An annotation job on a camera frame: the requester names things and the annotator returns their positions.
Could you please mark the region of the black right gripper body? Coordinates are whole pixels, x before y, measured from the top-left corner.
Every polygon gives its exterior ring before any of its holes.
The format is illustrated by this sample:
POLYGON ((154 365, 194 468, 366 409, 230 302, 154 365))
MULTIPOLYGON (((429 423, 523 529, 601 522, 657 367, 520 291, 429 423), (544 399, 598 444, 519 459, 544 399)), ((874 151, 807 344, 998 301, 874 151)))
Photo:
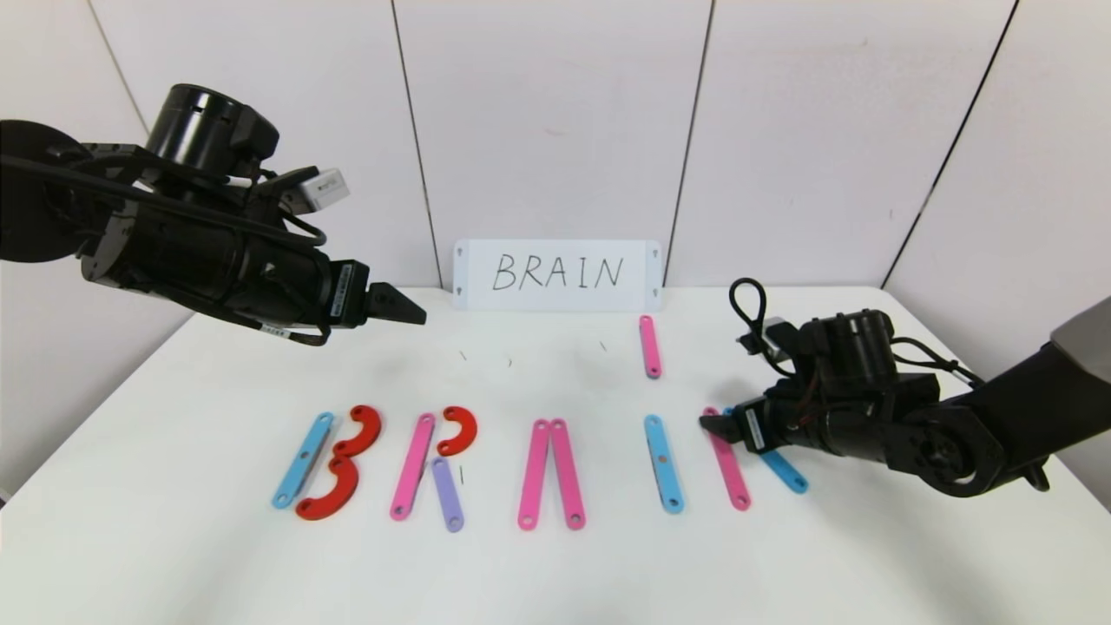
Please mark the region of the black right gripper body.
POLYGON ((801 386, 774 386, 733 409, 745 450, 765 455, 788 446, 830 452, 822 424, 828 412, 801 386))

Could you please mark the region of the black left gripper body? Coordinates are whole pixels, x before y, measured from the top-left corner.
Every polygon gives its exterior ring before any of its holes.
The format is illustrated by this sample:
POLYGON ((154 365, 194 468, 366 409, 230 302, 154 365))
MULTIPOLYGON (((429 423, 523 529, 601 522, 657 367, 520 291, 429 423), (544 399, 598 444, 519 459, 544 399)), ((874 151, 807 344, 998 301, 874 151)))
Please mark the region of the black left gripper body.
POLYGON ((303 335, 314 329, 366 323, 368 268, 356 260, 330 260, 320 233, 312 236, 270 228, 236 233, 236 323, 266 335, 303 335))

